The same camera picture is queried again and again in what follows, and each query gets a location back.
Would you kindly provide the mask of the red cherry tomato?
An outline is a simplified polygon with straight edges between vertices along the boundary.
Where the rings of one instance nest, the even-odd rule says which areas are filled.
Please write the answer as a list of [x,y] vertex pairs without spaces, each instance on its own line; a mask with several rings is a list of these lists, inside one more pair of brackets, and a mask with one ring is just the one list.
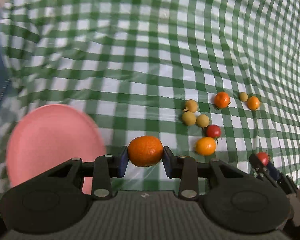
[[271,157],[269,156],[269,154],[267,152],[258,152],[256,154],[256,156],[258,157],[259,161],[264,165],[267,166],[269,161],[271,160]]
[[206,128],[206,136],[218,139],[222,136],[221,128],[218,125],[210,125]]

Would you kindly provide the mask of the large orange mandarin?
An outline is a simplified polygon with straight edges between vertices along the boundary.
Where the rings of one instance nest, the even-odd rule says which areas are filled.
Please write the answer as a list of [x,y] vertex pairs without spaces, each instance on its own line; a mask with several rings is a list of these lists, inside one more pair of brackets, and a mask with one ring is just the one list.
[[138,167],[149,167],[157,164],[163,155],[163,145],[154,136],[145,135],[133,139],[128,145],[128,156],[131,163]]

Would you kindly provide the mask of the small orange tomato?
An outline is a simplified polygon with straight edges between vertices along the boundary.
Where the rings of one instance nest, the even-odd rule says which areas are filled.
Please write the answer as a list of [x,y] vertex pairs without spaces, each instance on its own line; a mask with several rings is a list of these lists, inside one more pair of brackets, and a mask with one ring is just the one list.
[[258,99],[258,97],[256,96],[251,96],[248,100],[247,100],[247,107],[251,110],[251,111],[255,111],[260,107],[260,101]]

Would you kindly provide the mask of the pink round plate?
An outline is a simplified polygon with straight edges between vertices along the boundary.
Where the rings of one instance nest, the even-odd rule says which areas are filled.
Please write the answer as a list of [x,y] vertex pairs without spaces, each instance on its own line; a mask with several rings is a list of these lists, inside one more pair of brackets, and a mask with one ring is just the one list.
[[25,115],[7,144],[6,165],[15,187],[69,159],[94,161],[106,154],[95,122],[73,107],[54,104]]

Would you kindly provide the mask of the small yellow-green fruit far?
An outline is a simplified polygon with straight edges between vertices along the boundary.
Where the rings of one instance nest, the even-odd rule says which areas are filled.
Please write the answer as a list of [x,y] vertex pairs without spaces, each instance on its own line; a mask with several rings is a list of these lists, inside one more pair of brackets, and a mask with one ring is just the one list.
[[241,92],[239,94],[239,99],[242,101],[242,102],[247,102],[247,100],[249,99],[249,96],[247,93],[245,92]]

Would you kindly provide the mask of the orange tomato with stem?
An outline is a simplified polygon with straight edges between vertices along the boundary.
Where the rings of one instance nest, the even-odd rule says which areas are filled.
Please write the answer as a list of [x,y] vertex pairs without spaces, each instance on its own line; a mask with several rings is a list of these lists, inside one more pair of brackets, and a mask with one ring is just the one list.
[[218,109],[224,109],[230,105],[230,96],[226,92],[219,92],[214,98],[214,104]]

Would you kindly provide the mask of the green white checkered cloth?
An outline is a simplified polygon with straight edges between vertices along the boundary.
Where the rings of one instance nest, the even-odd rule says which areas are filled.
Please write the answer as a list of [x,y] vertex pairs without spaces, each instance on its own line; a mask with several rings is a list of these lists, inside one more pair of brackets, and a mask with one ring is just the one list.
[[216,158],[251,173],[249,155],[266,151],[300,187],[300,0],[7,0],[0,43],[13,86],[0,107],[0,198],[12,129],[51,103],[89,115],[108,153],[152,135],[194,155],[200,129],[180,121],[193,99],[222,128]]

